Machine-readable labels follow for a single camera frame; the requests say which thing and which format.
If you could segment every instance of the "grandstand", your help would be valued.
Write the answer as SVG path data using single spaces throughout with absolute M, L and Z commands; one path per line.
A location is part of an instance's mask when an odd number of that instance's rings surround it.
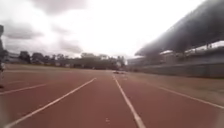
M 142 71 L 224 77 L 224 72 L 219 71 L 224 68 L 224 47 L 221 46 L 224 40 L 223 7 L 223 0 L 207 0 L 160 38 L 141 48 L 136 55 L 144 56 L 148 61 L 141 67 Z

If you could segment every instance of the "overcast sky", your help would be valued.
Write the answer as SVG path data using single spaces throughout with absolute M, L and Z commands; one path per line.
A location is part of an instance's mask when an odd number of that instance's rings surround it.
M 204 0 L 0 0 L 13 52 L 133 56 Z

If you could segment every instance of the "wall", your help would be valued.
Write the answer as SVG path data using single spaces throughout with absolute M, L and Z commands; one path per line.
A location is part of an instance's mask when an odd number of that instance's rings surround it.
M 174 66 L 148 66 L 138 71 L 163 75 L 224 78 L 224 63 L 189 64 Z

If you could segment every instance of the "running track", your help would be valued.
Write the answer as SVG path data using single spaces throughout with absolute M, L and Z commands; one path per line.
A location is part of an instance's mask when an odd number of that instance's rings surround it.
M 9 71 L 1 128 L 224 128 L 221 106 L 110 71 Z

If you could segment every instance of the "roof canopy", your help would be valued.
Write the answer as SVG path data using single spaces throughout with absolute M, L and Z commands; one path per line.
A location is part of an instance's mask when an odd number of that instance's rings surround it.
M 187 49 L 223 40 L 223 7 L 223 0 L 207 0 L 159 39 L 140 49 L 136 55 L 155 55 L 165 50 L 184 52 Z

